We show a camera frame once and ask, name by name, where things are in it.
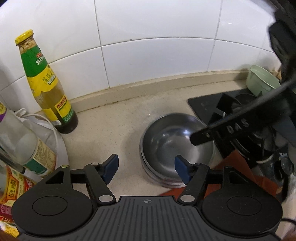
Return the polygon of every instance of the stainless steel bowl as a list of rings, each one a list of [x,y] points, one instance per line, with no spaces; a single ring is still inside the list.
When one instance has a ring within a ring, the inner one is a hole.
[[[154,181],[165,187],[183,187],[175,170],[175,157],[182,155],[190,163],[210,164],[214,141],[194,146],[190,135],[206,125],[194,116],[173,113],[160,117],[144,132],[140,141],[142,166]]]

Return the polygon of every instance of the beige countertop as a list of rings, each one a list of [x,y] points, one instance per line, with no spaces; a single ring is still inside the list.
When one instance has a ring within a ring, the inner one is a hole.
[[[119,156],[119,169],[108,185],[115,197],[153,196],[167,188],[152,183],[144,172],[139,151],[140,138],[159,116],[182,112],[194,115],[187,99],[245,88],[244,81],[225,81],[141,96],[78,113],[75,131],[63,135],[72,169],[92,162],[102,163],[111,154]],[[214,163],[221,160],[215,155]],[[74,188],[87,194],[84,184]]]

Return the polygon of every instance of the tile grout line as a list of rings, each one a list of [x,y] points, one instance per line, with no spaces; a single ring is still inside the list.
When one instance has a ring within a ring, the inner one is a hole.
[[[107,78],[108,86],[110,88],[109,78],[108,78],[108,74],[107,74],[107,70],[106,70],[106,64],[105,64],[105,59],[104,59],[104,54],[103,54],[103,48],[102,48],[102,43],[101,43],[101,37],[100,37],[100,30],[99,30],[99,23],[98,23],[98,15],[96,13],[96,0],[94,0],[94,12],[96,14],[96,26],[98,28],[98,35],[99,35],[99,41],[100,41],[100,47],[101,47],[101,53],[102,53],[102,58],[103,58],[103,63],[104,63],[104,68],[105,68],[105,73],[106,73],[106,78]]]
[[[147,38],[147,39],[169,39],[169,38],[211,39],[211,38],[201,38],[201,37],[155,37],[155,38]],[[218,40],[218,41],[224,41],[224,42],[235,43],[235,44],[242,44],[242,43],[228,41],[228,40],[222,40],[222,39],[212,39],[212,40],[214,40],[214,41],[216,41],[216,40]],[[120,44],[120,43],[125,43],[125,42],[132,42],[132,41],[123,41],[123,42],[118,42],[118,43],[113,43],[113,44]],[[267,52],[270,52],[270,53],[275,54],[273,51],[269,51],[269,50],[262,49],[262,48],[259,48],[259,47],[255,47],[255,46],[252,46],[252,45],[248,45],[248,44],[242,44],[242,45],[250,46],[250,47],[253,47],[253,48],[258,48],[258,49],[265,50]],[[53,62],[59,61],[59,60],[61,60],[63,58],[67,58],[67,57],[73,56],[75,54],[86,52],[88,50],[92,50],[92,49],[96,49],[96,48],[101,48],[101,50],[102,50],[102,47],[103,46],[93,47],[93,48],[89,48],[89,49],[86,49],[86,50],[83,50],[83,51],[80,51],[80,52],[77,52],[77,53],[73,53],[73,54],[67,55],[65,57],[59,58],[57,60],[54,60],[54,61],[50,62],[49,64],[52,64]]]
[[[213,51],[214,51],[214,47],[215,47],[215,43],[216,43],[218,28],[219,28],[219,24],[220,24],[220,17],[221,17],[221,12],[222,12],[222,4],[223,4],[223,0],[221,0],[221,4],[220,4],[220,12],[219,12],[219,17],[218,17],[216,33],[215,33],[215,39],[214,39],[214,43],[213,43],[212,52],[211,52],[211,55],[210,55],[210,60],[209,60],[209,63],[207,65],[207,72],[209,71],[209,67],[210,67],[210,63],[211,63],[211,59],[212,59],[212,55],[213,55]]]

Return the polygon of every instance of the white wall tile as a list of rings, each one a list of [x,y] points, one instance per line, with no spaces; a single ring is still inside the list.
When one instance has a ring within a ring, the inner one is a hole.
[[[250,0],[225,0],[216,39],[261,48],[270,16]]]
[[[270,37],[269,37],[268,28],[274,22],[275,22],[275,19],[274,19],[274,17],[271,16],[270,17],[270,20],[269,20],[269,23],[268,23],[268,26],[266,27],[266,34],[265,34],[264,41],[263,41],[263,44],[262,44],[262,49],[265,49],[265,50],[268,50],[268,51],[272,51],[272,52],[273,52],[273,50],[272,50],[271,44],[270,44]]]
[[[7,107],[13,111],[25,108],[29,113],[35,113],[41,110],[33,97],[26,76],[21,77],[0,91],[0,95],[6,102]]]
[[[247,69],[256,64],[260,49],[216,40],[208,71]]]
[[[109,87],[100,47],[60,59],[50,66],[61,81],[68,99]],[[0,91],[0,95],[14,111],[26,108],[35,113],[40,110],[25,76]]]
[[[1,101],[1,103],[2,103],[3,105],[7,106],[7,104],[6,104],[5,100],[2,98],[2,96],[1,96],[1,95],[0,95],[0,101]]]
[[[100,46],[93,0],[9,0],[0,8],[0,90],[25,75],[15,38],[28,29],[48,62]]]
[[[221,0],[95,0],[101,44],[157,37],[215,38]]]
[[[103,46],[110,87],[207,70],[214,40],[144,39]]]
[[[281,66],[281,62],[277,58],[275,53],[272,53],[272,52],[262,49],[260,51],[259,56],[258,56],[256,65],[259,65],[259,66],[267,69],[268,71],[273,71],[273,70],[278,71],[278,69]]]
[[[109,88],[100,47],[60,59],[50,66],[68,99]]]

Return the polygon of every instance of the red label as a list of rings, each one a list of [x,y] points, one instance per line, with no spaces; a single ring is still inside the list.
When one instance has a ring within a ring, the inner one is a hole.
[[[0,204],[0,221],[13,223],[11,216],[11,207]]]
[[[57,108],[59,109],[65,102],[66,102],[66,96],[61,100],[61,102],[57,105]]]

